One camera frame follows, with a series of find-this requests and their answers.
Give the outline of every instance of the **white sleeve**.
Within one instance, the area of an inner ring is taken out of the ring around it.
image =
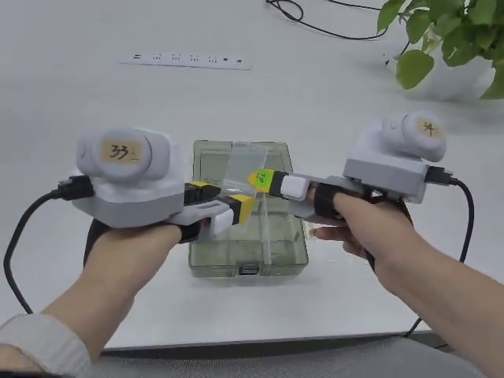
[[[44,371],[80,376],[91,366],[86,346],[66,325],[49,315],[18,315],[0,327],[0,344],[10,345]]]

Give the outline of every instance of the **paper label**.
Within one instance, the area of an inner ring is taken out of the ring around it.
[[[119,164],[138,164],[142,160],[142,143],[138,140],[103,139],[102,161]]]
[[[252,173],[249,178],[249,184],[252,185],[256,191],[261,193],[268,193],[273,181],[273,174],[275,171],[272,169],[261,169],[255,174]]]
[[[436,122],[425,118],[418,118],[417,120],[417,130],[421,134],[424,134],[430,138],[445,140],[446,136],[444,135],[443,130],[439,127]]]

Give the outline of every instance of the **cable connector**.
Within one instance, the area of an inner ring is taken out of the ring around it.
[[[436,183],[438,185],[454,185],[454,173],[445,170],[443,167],[433,167],[430,166],[427,169],[427,174],[425,175],[426,183]]]
[[[95,190],[89,176],[70,176],[67,180],[60,181],[54,194],[65,201],[72,201],[92,197],[95,195]]]

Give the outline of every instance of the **electrical outlet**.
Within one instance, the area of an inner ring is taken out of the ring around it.
[[[241,57],[231,55],[208,55],[188,53],[137,53],[119,60],[126,65],[167,65],[203,69],[250,69],[250,64]]]

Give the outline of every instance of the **green tinted box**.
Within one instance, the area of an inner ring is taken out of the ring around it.
[[[286,143],[253,142],[268,148],[265,168],[292,172]],[[228,168],[231,142],[195,142],[193,180],[220,186]],[[189,266],[197,277],[293,276],[308,264],[302,222],[281,198],[258,195],[250,219],[213,240],[192,243]]]

